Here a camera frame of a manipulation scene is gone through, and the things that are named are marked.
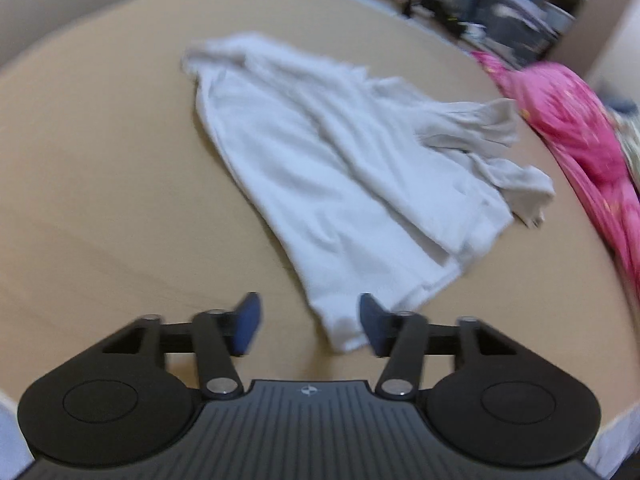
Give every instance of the towel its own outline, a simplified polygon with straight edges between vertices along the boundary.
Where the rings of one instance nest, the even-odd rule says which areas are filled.
[[[15,403],[0,391],[0,480],[13,480],[33,461],[15,410]]]
[[[207,133],[337,351],[366,343],[360,294],[416,310],[486,254],[513,221],[500,190],[526,203],[518,214],[530,224],[554,195],[542,172],[490,156],[514,140],[507,100],[456,110],[258,34],[196,44],[183,69]],[[475,148],[478,160],[466,156]]]

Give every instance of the pink fabric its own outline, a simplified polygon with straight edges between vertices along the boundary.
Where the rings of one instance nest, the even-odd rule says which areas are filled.
[[[640,292],[640,202],[620,144],[594,92],[567,67],[537,63],[507,69],[485,52],[473,56],[546,142],[591,222]]]

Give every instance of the circular pad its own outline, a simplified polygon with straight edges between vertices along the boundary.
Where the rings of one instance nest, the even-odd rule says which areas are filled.
[[[503,467],[581,458],[600,426],[598,401],[584,384],[512,356],[463,366],[434,386],[425,408],[445,441]]]
[[[135,354],[94,354],[33,383],[18,422],[35,454],[76,466],[135,462],[171,444],[193,412],[189,389]]]
[[[87,381],[71,388],[62,405],[81,422],[103,423],[118,420],[130,413],[138,403],[138,394],[120,381]]]
[[[515,381],[489,386],[482,406],[495,418],[510,424],[535,424],[556,409],[556,400],[542,386]]]

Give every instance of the blue object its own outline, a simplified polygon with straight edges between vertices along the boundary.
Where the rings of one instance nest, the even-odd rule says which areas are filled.
[[[361,295],[360,323],[367,334],[373,353],[378,357],[388,356],[391,350],[389,334],[393,332],[393,317],[391,313],[379,306],[372,295]]]
[[[260,325],[260,313],[260,296],[255,292],[250,292],[235,310],[238,318],[233,338],[234,355],[246,354],[255,332],[258,330],[258,325]]]

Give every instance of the tan surface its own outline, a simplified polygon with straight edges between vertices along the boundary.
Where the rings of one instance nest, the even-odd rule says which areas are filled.
[[[249,290],[264,323],[239,360],[244,380],[382,369],[367,349],[331,355],[282,249],[197,123],[180,55],[242,30],[404,76],[437,99],[497,96],[472,59],[349,0],[136,0],[54,38],[0,72],[0,388],[19,396],[135,316],[187,320]],[[585,381],[609,420],[640,399],[630,314],[561,171],[520,126],[513,158],[558,190],[546,224],[514,225],[424,312],[494,324]],[[426,383],[448,365],[431,359]]]

